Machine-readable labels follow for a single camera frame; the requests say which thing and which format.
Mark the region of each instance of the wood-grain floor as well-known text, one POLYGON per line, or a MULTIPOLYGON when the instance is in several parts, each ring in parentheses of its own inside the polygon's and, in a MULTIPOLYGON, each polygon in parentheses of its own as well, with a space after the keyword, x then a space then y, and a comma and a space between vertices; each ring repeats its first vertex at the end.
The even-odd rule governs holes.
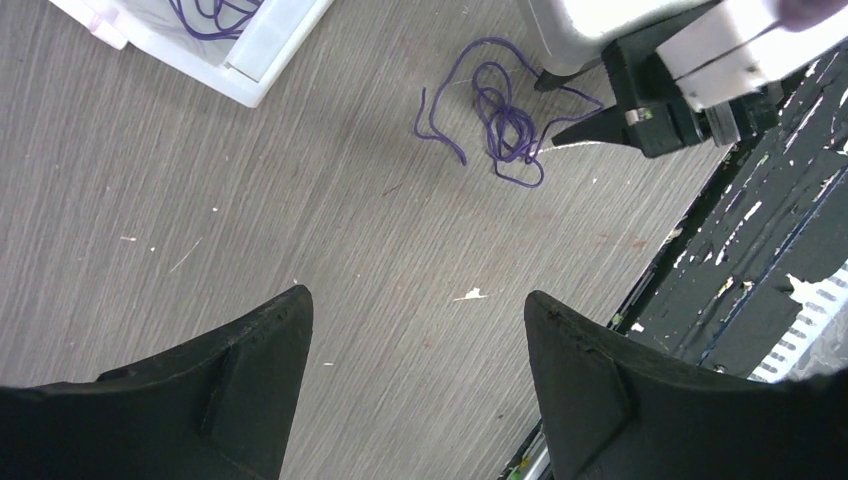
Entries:
MULTIPOLYGON (((549 151, 542 187, 516 187, 466 66, 438 116, 461 167, 412 119, 486 35, 527 48, 513 2, 337 0, 250 110, 0 2, 0 382, 90 381, 298 282, 315 334, 283 476, 493 478, 538 418, 526 294, 605 322, 720 152, 549 151)), ((539 121, 588 109, 515 78, 539 121)), ((577 86, 610 100, 602 71, 577 86)))

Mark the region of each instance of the white container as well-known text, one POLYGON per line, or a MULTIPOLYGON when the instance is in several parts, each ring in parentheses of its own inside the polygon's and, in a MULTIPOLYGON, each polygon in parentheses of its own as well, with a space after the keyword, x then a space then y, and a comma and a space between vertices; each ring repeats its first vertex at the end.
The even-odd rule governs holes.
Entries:
MULTIPOLYGON (((112 47, 132 43, 248 107, 259 104, 333 3, 264 0, 238 40, 203 41, 189 35, 169 0, 50 1, 112 47)), ((196 30, 214 31, 212 20, 194 12, 194 0, 183 6, 196 30)))

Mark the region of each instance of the white speck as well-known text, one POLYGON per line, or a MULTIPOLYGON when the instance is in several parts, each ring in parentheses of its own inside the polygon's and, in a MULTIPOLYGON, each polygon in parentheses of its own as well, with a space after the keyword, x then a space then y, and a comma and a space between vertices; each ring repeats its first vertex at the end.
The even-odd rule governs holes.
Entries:
POLYGON ((486 298, 488 295, 480 295, 480 289, 474 287, 470 292, 466 293, 464 297, 454 298, 454 302, 460 302, 462 300, 476 300, 478 298, 486 298))
POLYGON ((188 251, 188 253, 186 253, 185 255, 183 255, 183 258, 181 258, 181 259, 180 259, 180 261, 179 261, 179 262, 177 262, 177 264, 176 264, 176 265, 174 265, 173 267, 171 267, 171 269, 170 269, 170 270, 168 270, 168 273, 173 272, 174 270, 176 270, 176 269, 177 269, 177 267, 179 267, 180 265, 182 265, 182 264, 183 264, 183 262, 185 262, 185 259, 186 259, 186 258, 188 258, 188 256, 189 256, 189 255, 191 255, 191 252, 193 252, 193 251, 194 251, 194 249, 195 249, 195 248, 197 248, 197 246, 198 246, 198 245, 200 245, 200 241, 201 241, 201 240, 203 240, 203 237, 198 238, 198 239, 197 239, 197 241, 196 241, 196 242, 194 242, 194 246, 193 246, 193 247, 191 247, 191 250, 189 250, 189 251, 188 251))
POLYGON ((750 220, 750 219, 751 219, 751 217, 752 217, 752 216, 754 216, 754 214, 755 214, 755 213, 757 213, 757 210, 759 210, 759 209, 760 209, 760 206, 761 206, 762 204, 763 204, 763 202, 757 201, 757 203, 755 203, 755 204, 754 204, 754 206, 753 206, 753 207, 751 207, 751 209, 750 209, 750 210, 748 210, 748 213, 746 213, 746 214, 745 214, 745 217, 744 217, 744 219, 745 219, 745 221, 746 221, 746 222, 747 222, 748 220, 750 220))

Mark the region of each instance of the floor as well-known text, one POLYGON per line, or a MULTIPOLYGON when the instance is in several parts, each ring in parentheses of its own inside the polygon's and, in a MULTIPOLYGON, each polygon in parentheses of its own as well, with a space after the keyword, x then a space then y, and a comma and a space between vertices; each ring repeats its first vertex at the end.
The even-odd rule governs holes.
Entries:
MULTIPOLYGON (((283 477, 496 476, 538 419, 527 293, 605 322, 721 152, 551 150, 540 188, 509 184, 469 65, 438 114, 463 168, 412 119, 493 34, 529 48, 514 2, 338 0, 250 110, 47 2, 0 2, 0 382, 90 381, 302 283, 283 477)), ((513 75, 540 122, 589 109, 513 75)), ((611 100, 602 70, 575 86, 611 100)))

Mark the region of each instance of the peeling paint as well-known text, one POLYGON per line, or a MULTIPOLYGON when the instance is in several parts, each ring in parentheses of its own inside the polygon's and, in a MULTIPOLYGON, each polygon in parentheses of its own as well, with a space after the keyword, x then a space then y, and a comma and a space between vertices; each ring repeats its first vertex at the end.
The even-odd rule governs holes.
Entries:
POLYGON ((810 66, 807 68, 807 72, 804 73, 804 76, 810 78, 814 73, 816 73, 816 66, 818 64, 819 60, 816 60, 815 62, 811 63, 810 66))
POLYGON ((719 266, 724 262, 725 258, 727 257, 727 247, 729 247, 733 243, 733 241, 736 239, 736 234, 739 232, 739 229, 742 228, 742 226, 745 225, 745 222, 750 220, 755 213, 757 213, 757 210, 760 209, 762 204, 763 202, 761 201, 755 203, 754 206, 751 207, 750 210, 748 210, 748 213, 745 214, 742 220, 739 221, 739 224, 736 225, 736 228, 733 229, 733 232, 730 233, 730 236, 727 237, 727 241, 724 242, 724 245, 722 245, 721 247, 721 251, 718 252, 718 256, 716 257, 716 266, 719 266))
POLYGON ((822 195, 824 195, 824 192, 826 192, 826 191, 827 191, 827 188, 830 186, 830 184, 831 184, 831 183, 833 183, 833 180, 836 178, 836 175, 837 175, 838 173, 839 173, 839 172, 834 173, 834 174, 833 174, 833 175, 831 175, 831 176, 830 176, 827 180, 825 180, 824 182, 822 182, 821 189, 819 190, 819 193, 818 193, 818 194, 816 194, 816 198, 814 198, 814 199, 813 199, 813 203, 815 203, 815 202, 818 202, 818 201, 819 201, 819 199, 822 197, 822 195))
POLYGON ((810 118, 812 118, 813 114, 816 113, 816 110, 818 110, 818 108, 821 105, 821 102, 823 100, 824 100, 824 95, 819 95, 819 99, 816 100, 816 103, 813 104, 813 106, 810 108, 810 110, 807 111, 807 114, 804 115, 804 118, 801 120, 801 123, 798 125, 798 128, 796 128, 795 131, 792 132, 792 135, 789 137, 789 141, 786 142, 786 147, 783 149, 784 154, 786 154, 786 152, 789 151, 789 147, 791 147, 792 144, 795 143, 795 140, 798 139, 798 134, 801 133, 801 130, 803 130, 804 127, 807 126, 807 122, 809 122, 810 118))
POLYGON ((751 219, 751 217, 752 217, 752 216, 754 216, 754 214, 755 214, 755 213, 757 213, 757 210, 759 210, 759 209, 760 209, 760 207, 762 206, 762 204, 763 204, 763 202, 761 202, 761 201, 757 201, 757 203, 755 203, 755 204, 754 204, 754 206, 753 206, 753 207, 751 207, 751 209, 750 209, 750 210, 748 210, 748 213, 746 213, 746 214, 745 214, 745 217, 744 217, 744 219, 745 219, 745 220, 744 220, 744 221, 746 221, 746 222, 747 222, 748 220, 750 220, 750 219, 751 219))
POLYGON ((749 380, 769 383, 782 380, 848 304, 848 288, 842 286, 848 283, 848 262, 821 282, 809 283, 792 274, 786 277, 792 285, 789 298, 801 305, 801 311, 749 380))
POLYGON ((686 250, 683 250, 683 253, 681 253, 680 256, 677 257, 677 260, 674 261, 674 267, 673 268, 677 268, 677 266, 680 265, 680 261, 683 260, 683 257, 685 257, 685 256, 686 256, 686 250))
POLYGON ((663 245, 668 245, 669 243, 671 243, 672 240, 679 237, 681 233, 683 233, 682 227, 675 228, 674 230, 671 231, 671 233, 668 234, 667 237, 665 237, 665 241, 663 242, 663 245))
POLYGON ((721 288, 718 289, 716 296, 713 297, 713 298, 715 298, 715 299, 721 298, 721 296, 724 295, 724 293, 726 291, 730 290, 730 287, 732 287, 732 286, 733 286, 733 275, 727 277, 727 281, 724 282, 724 285, 722 285, 721 288))

